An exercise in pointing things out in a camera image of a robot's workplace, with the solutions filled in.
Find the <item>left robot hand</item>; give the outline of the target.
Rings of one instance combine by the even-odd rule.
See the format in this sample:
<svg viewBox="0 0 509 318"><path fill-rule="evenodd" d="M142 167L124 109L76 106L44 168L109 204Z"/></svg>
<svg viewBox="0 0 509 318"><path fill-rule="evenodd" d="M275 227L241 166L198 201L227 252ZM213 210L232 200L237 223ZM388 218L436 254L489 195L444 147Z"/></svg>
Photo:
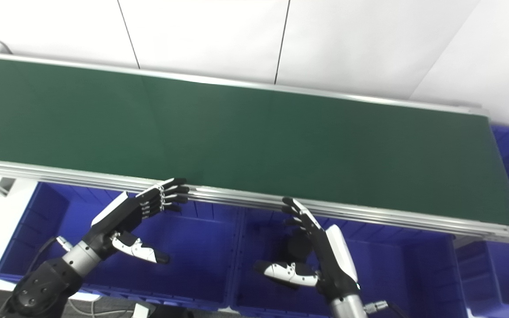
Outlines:
<svg viewBox="0 0 509 318"><path fill-rule="evenodd" d="M95 252L100 261L121 251L148 262L168 264L168 254L143 243L132 231L145 219L161 212L180 212L180 204L188 202L186 194L190 191L185 184L185 178L171 178L152 185L135 197L122 192L93 219L82 242Z"/></svg>

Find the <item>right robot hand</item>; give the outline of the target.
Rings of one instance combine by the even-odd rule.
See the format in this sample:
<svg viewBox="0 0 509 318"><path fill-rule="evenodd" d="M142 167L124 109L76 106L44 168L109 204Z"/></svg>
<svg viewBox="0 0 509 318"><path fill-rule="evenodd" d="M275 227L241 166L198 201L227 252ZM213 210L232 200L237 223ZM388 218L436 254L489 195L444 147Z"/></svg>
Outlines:
<svg viewBox="0 0 509 318"><path fill-rule="evenodd" d="M283 197L282 211L292 215L310 241L319 262L313 270L303 262L256 261L253 268L264 276L297 286L316 287L327 302L358 295L360 286L352 256L341 229L331 225L324 229L311 211L292 197Z"/></svg>

